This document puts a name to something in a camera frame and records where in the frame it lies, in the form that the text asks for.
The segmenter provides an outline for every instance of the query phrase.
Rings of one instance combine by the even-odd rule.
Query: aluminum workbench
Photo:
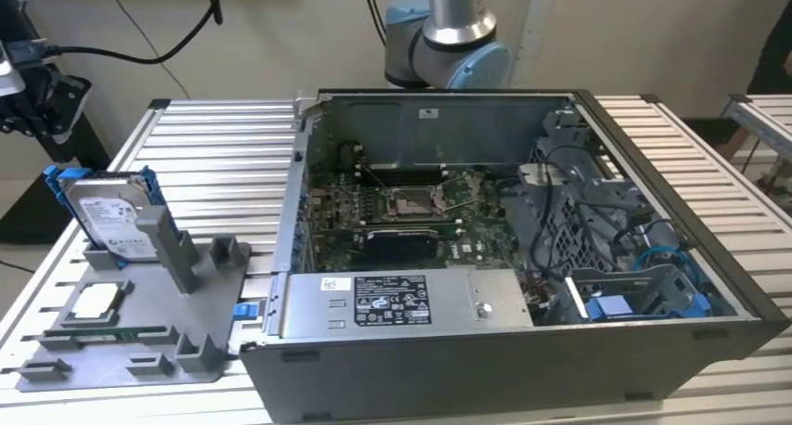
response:
[[[696,137],[662,103],[598,97],[601,105],[713,230],[773,301],[792,316],[792,221]],[[157,101],[110,170],[157,171],[178,227],[196,242],[234,233],[252,245],[245,300],[266,297],[285,168],[292,102]],[[0,323],[0,423],[266,423],[238,361],[209,384],[18,393],[12,370],[53,322],[86,264],[85,237],[66,227]],[[260,328],[236,322],[232,346]],[[792,329],[742,361],[709,366],[662,402],[588,406],[413,423],[792,423]]]
[[[724,115],[792,161],[792,95],[733,95]]]

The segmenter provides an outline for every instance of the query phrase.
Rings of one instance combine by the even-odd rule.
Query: cable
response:
[[[380,29],[380,25],[377,24],[377,14],[376,14],[376,10],[373,10],[373,3],[370,2],[370,0],[366,0],[366,4],[369,5],[369,13],[370,13],[370,19],[373,21],[373,29],[376,30],[376,34],[380,37],[380,42],[382,42],[382,45],[385,45],[385,35],[382,34],[382,30]]]
[[[376,4],[376,0],[370,0],[373,3],[373,13],[376,14],[376,19],[380,22],[380,29],[382,30],[382,34],[385,34],[385,23],[382,22],[382,13],[380,12],[380,6]]]
[[[176,46],[173,46],[173,48],[160,57],[138,58],[106,49],[85,46],[50,46],[46,54],[92,54],[96,56],[117,58],[118,60],[130,61],[132,63],[138,63],[141,65],[158,65],[160,63],[172,59],[181,52],[181,50],[189,44],[189,42],[193,41],[193,38],[196,38],[196,35],[198,35],[200,30],[206,25],[206,21],[209,21],[209,18],[214,14],[214,10],[218,4],[220,0],[212,0],[212,4],[209,4],[209,8],[204,12],[202,17],[200,18],[200,21],[197,22],[197,25],[193,28],[193,30],[186,34],[186,36],[181,39]]]
[[[641,253],[638,255],[638,259],[634,260],[634,264],[632,265],[632,271],[637,271],[641,268],[641,262],[644,261],[644,259],[650,256],[653,253],[656,252],[668,252],[668,253],[673,253],[680,259],[681,261],[686,264],[688,268],[690,269],[690,272],[693,274],[693,276],[696,277],[696,281],[693,281],[693,286],[697,287],[697,284],[701,280],[700,278],[700,274],[697,271],[697,267],[693,264],[693,262],[688,259],[686,255],[684,255],[684,253],[681,253],[677,249],[674,249],[673,247],[668,247],[668,246],[657,246],[657,247],[652,247],[650,249],[648,249],[646,251],[644,251],[644,253]]]
[[[126,11],[126,8],[124,7],[124,4],[121,3],[121,0],[114,0],[114,3],[118,5],[118,7],[121,9],[121,12],[124,12],[124,15],[126,16],[126,18],[129,19],[132,25],[137,29],[137,32],[142,35],[144,40],[146,40],[148,47],[150,47],[150,50],[153,51],[154,56],[158,57],[160,56],[160,52],[157,51],[157,48],[154,47],[153,43],[150,42],[150,39],[148,38],[148,35],[146,35],[145,31],[144,31],[144,28],[140,27],[140,24],[137,24],[137,21],[134,20],[134,18],[132,17],[132,15],[129,14],[129,12]],[[181,84],[180,80],[176,78],[176,75],[173,75],[173,72],[170,72],[170,70],[164,65],[164,63],[160,63],[160,66],[162,67],[164,72],[173,79],[173,82],[176,82],[176,85],[178,86],[178,88],[181,88],[181,91],[182,91],[184,95],[186,96],[186,98],[192,98],[189,96],[189,93],[186,92],[186,88],[184,88],[184,85]]]
[[[740,174],[745,174],[745,170],[748,169],[750,159],[753,159],[753,153],[756,152],[756,149],[758,148],[760,143],[761,143],[761,141],[758,140],[758,137],[757,137],[756,143],[753,144],[753,148],[750,149],[750,153],[748,153],[748,157],[745,158],[745,163],[742,164],[742,170],[740,170]]]
[[[28,269],[26,267],[21,267],[17,264],[6,263],[5,261],[0,260],[0,265],[10,267],[12,269],[21,270],[22,272],[28,272],[29,274],[34,274],[36,271],[33,269]]]
[[[376,0],[366,0],[369,7],[370,22],[373,23],[373,29],[380,37],[382,45],[385,45],[385,24],[382,23],[382,16],[380,15],[380,7],[376,4]]]
[[[650,223],[648,223],[644,227],[644,231],[642,232],[634,232],[630,231],[626,228],[622,228],[621,230],[618,230],[618,233],[616,233],[616,235],[613,236],[613,239],[610,240],[610,242],[613,244],[616,244],[621,238],[624,237],[624,235],[630,234],[630,235],[646,235],[648,232],[652,230],[652,228],[654,228],[654,225],[657,224],[668,224],[670,226],[670,229],[676,232],[676,225],[673,222],[673,219],[668,219],[668,218],[661,218],[661,219],[656,219],[654,221],[652,221]]]
[[[558,145],[557,147],[552,147],[549,151],[544,153],[544,157],[549,159],[549,156],[560,149],[576,149],[577,151],[582,151],[588,155],[592,154],[592,152],[588,149],[585,149],[584,147],[578,147],[577,145]]]
[[[545,277],[550,277],[557,281],[561,281],[561,277],[553,270],[550,270],[545,265],[540,264],[540,261],[536,259],[536,248],[540,243],[540,237],[544,233],[546,228],[546,223],[549,221],[549,212],[552,210],[553,204],[553,178],[549,175],[549,166],[546,162],[544,163],[544,180],[545,184],[545,191],[544,191],[544,208],[542,208],[542,218],[540,219],[540,228],[533,235],[533,239],[530,240],[530,246],[528,247],[528,253],[530,255],[530,261],[533,261],[533,265],[540,270]]]

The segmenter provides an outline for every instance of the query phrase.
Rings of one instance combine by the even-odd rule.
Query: blue plastic clip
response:
[[[237,303],[232,309],[232,319],[254,320],[258,317],[258,303]]]

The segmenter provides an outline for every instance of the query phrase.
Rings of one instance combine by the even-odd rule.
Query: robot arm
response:
[[[512,57],[486,0],[400,0],[385,15],[385,78],[402,88],[502,86]]]

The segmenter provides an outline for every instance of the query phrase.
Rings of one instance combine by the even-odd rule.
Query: power supply label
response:
[[[357,326],[432,324],[425,276],[354,277]]]

